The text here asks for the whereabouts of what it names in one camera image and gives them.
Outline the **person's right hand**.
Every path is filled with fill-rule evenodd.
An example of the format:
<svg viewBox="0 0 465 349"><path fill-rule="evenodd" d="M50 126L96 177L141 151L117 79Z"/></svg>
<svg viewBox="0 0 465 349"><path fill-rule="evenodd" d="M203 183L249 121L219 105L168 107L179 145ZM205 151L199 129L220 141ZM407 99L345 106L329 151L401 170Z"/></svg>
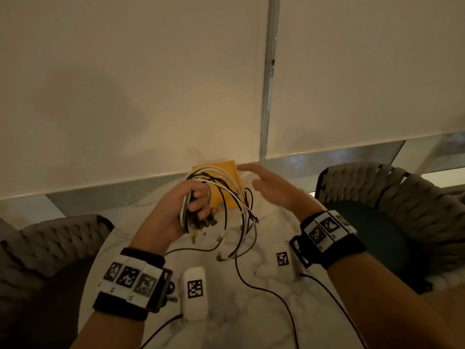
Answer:
<svg viewBox="0 0 465 349"><path fill-rule="evenodd" d="M276 195L263 196L263 198L271 204L283 207L291 212L299 222L303 222L308 217L325 211L324 206L313 196L300 190L281 176L265 169L259 164L240 164L237 165L237 170L252 172L256 174L260 180L275 182Z"/></svg>

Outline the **dark green seat cushion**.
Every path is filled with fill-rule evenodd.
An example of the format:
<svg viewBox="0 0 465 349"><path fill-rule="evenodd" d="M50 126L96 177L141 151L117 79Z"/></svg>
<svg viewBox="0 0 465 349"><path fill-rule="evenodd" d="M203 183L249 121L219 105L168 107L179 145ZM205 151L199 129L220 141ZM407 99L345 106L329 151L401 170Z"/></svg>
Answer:
<svg viewBox="0 0 465 349"><path fill-rule="evenodd" d="M351 223L369 254L416 293L432 291L432 283L426 280L429 270L427 256L385 214L350 200L324 203L324 206L339 212Z"/></svg>

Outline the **yellow box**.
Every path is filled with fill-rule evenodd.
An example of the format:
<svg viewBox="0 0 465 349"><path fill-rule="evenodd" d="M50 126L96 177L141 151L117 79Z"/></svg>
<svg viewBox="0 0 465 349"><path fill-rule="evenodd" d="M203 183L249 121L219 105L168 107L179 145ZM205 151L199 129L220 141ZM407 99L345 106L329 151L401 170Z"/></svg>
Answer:
<svg viewBox="0 0 465 349"><path fill-rule="evenodd" d="M237 166L234 160L193 166L191 172L197 171L200 168L206 168L208 166L215 167L215 170L207 169L207 174L222 179L229 186L229 188L236 193L238 192L236 187L240 188L241 193L245 192L245 187L242 182L242 178L237 170ZM209 186L211 189L211 207L215 207L218 210L224 209L224 207L226 207L227 209L237 208L234 199L228 192L218 188L216 185Z"/></svg>

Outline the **grey window bottom frame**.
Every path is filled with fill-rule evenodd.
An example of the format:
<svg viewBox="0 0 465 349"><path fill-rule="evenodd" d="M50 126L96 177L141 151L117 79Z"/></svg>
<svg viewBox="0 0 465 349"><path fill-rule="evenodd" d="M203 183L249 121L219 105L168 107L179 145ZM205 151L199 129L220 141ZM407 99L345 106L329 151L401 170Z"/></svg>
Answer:
<svg viewBox="0 0 465 349"><path fill-rule="evenodd" d="M401 140L266 159L263 165L266 169L284 177L305 191L313 192L319 174L327 167L354 162L391 164L404 142ZM51 193L48 194L48 198L65 216L103 214L107 210L131 207L156 189L184 175L165 175L133 182Z"/></svg>

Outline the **person's left hand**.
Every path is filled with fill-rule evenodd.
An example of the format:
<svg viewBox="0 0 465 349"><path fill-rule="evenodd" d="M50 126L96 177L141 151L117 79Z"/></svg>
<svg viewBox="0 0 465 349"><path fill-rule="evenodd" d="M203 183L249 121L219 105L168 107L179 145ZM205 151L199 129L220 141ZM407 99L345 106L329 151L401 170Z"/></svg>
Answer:
<svg viewBox="0 0 465 349"><path fill-rule="evenodd" d="M134 235L129 247L164 256L170 245L184 235L179 214L183 210L184 197L191 194L187 181L179 183L161 198Z"/></svg>

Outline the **beige roller blind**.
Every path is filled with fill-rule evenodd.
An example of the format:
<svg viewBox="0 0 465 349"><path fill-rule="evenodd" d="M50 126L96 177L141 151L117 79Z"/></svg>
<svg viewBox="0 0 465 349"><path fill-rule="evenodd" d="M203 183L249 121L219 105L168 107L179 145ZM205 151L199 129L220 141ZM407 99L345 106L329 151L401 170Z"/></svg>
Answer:
<svg viewBox="0 0 465 349"><path fill-rule="evenodd" d="M259 159L269 0L0 0L0 200Z"/></svg>
<svg viewBox="0 0 465 349"><path fill-rule="evenodd" d="M268 159L465 131L465 0L280 0Z"/></svg>

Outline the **person's left forearm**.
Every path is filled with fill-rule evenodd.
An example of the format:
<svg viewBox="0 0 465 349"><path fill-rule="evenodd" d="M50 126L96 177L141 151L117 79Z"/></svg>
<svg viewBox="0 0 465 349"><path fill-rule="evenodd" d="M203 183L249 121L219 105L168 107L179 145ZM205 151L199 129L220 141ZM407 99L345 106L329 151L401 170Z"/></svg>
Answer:
<svg viewBox="0 0 465 349"><path fill-rule="evenodd" d="M70 349L140 349L145 322L94 311Z"/></svg>

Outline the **grey window post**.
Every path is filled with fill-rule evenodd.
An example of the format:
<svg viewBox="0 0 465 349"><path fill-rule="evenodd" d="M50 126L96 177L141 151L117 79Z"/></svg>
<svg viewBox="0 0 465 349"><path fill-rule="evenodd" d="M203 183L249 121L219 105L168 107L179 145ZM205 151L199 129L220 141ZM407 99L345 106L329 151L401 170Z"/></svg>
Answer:
<svg viewBox="0 0 465 349"><path fill-rule="evenodd" d="M272 85L275 68L275 56L279 29L279 13L281 0L268 0L268 16L266 30L266 48L264 55L264 78L262 91L262 107L260 120L259 163L266 160L269 134Z"/></svg>

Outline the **black wristband with marker blocks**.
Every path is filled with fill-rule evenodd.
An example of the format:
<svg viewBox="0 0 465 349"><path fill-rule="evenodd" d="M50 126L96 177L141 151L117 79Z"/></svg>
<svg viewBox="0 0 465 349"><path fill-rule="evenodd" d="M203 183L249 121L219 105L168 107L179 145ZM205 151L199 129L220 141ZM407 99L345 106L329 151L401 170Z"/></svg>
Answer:
<svg viewBox="0 0 465 349"><path fill-rule="evenodd" d="M300 224L300 230L289 245L304 269L318 264L328 270L345 257L367 251L357 230L335 210L308 217Z"/></svg>
<svg viewBox="0 0 465 349"><path fill-rule="evenodd" d="M93 304L97 312L144 322L158 313L176 287L163 256L125 247L98 284Z"/></svg>

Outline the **person's right forearm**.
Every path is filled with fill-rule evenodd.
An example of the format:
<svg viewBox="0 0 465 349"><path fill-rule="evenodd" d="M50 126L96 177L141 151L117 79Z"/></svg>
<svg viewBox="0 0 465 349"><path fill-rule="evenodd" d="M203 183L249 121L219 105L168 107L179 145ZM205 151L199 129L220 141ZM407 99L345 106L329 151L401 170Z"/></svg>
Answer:
<svg viewBox="0 0 465 349"><path fill-rule="evenodd" d="M370 254L344 257L327 273L369 349L463 349L427 300Z"/></svg>

